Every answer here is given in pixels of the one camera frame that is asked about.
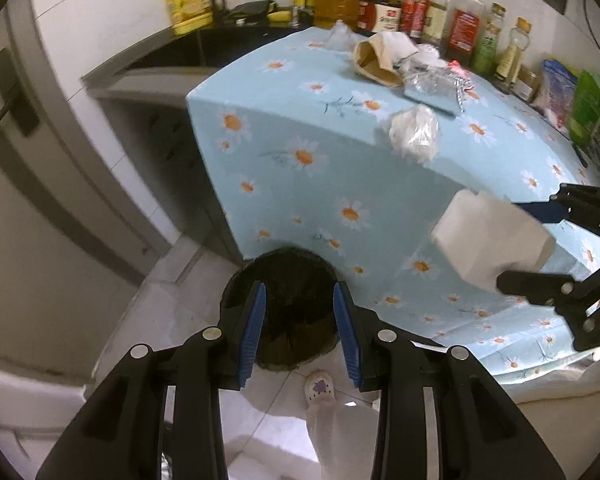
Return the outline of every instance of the foot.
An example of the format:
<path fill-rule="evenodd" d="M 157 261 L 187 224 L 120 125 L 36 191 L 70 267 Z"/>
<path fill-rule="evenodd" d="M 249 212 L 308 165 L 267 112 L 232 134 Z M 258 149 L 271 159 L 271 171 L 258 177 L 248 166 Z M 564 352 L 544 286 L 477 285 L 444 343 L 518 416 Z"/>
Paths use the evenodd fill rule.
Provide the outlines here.
<path fill-rule="evenodd" d="M 333 380 L 327 372 L 314 372 L 304 381 L 304 398 L 311 406 L 316 402 L 335 400 Z"/>

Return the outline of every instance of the tablecloth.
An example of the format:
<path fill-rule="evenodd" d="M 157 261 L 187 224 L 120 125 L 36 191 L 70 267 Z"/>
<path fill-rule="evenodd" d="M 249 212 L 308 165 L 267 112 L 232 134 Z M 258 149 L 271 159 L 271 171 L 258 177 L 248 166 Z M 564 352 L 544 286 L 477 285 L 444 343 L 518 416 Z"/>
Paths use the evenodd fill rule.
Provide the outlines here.
<path fill-rule="evenodd" d="M 383 124 L 416 105 L 361 78 L 310 28 L 236 60 L 192 90 L 190 118 L 206 169 L 245 258 L 293 244 L 335 266 L 356 304 L 441 344 L 466 345 L 503 382 L 575 359 L 564 320 L 459 278 L 430 230 L 461 189 L 547 200 L 561 182 L 599 185 L 570 142 L 514 96 L 472 76 L 465 113 L 438 113 L 439 153 L 392 153 Z M 544 272 L 584 279 L 600 238 L 549 226 Z"/>

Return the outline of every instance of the silver screw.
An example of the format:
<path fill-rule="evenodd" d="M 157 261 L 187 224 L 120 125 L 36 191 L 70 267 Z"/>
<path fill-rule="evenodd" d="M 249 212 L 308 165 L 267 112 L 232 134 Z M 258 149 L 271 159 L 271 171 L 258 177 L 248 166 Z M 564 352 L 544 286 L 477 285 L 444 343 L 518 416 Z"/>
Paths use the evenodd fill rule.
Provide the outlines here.
<path fill-rule="evenodd" d="M 582 325 L 582 329 L 587 333 L 593 332 L 593 329 L 595 327 L 596 327 L 596 320 L 591 319 L 591 318 L 587 319 Z"/>
<path fill-rule="evenodd" d="M 149 347 L 147 345 L 136 345 L 131 349 L 130 353 L 133 359 L 142 359 L 149 353 Z"/>
<path fill-rule="evenodd" d="M 451 357 L 459 361 L 466 361 L 469 358 L 469 351 L 464 346 L 454 346 L 451 349 Z"/>
<path fill-rule="evenodd" d="M 393 330 L 384 329 L 378 332 L 378 339 L 380 341 L 384 341 L 385 343 L 393 343 L 396 339 L 398 339 L 398 336 Z"/>
<path fill-rule="evenodd" d="M 202 333 L 202 337 L 207 341 L 214 341 L 222 336 L 222 330 L 220 330 L 217 326 L 210 326 L 209 328 L 205 328 L 205 331 Z"/>

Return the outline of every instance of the black cable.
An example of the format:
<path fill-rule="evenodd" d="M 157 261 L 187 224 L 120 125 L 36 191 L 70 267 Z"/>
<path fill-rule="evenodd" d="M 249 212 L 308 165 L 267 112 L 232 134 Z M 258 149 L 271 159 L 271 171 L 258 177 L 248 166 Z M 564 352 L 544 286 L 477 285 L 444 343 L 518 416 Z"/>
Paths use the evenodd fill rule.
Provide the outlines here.
<path fill-rule="evenodd" d="M 589 23 L 589 15 L 587 14 L 587 0 L 582 0 L 582 5 L 584 6 L 584 19 L 587 22 L 587 27 L 589 27 L 589 32 L 591 33 L 591 37 L 593 38 L 593 42 L 596 44 L 596 47 L 600 51 L 600 44 L 598 43 L 598 40 L 596 39 L 595 34 L 593 34 L 593 30 L 591 28 L 591 24 Z"/>

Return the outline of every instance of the cabinet door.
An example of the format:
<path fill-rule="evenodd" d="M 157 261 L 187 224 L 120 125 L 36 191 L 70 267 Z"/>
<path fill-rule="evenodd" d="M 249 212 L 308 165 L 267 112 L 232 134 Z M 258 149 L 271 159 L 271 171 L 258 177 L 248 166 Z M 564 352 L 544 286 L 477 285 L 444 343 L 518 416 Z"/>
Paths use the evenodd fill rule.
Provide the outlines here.
<path fill-rule="evenodd" d="M 87 380 L 147 271 L 129 248 L 148 251 L 33 109 L 23 128 L 13 110 L 0 122 L 0 362 Z"/>

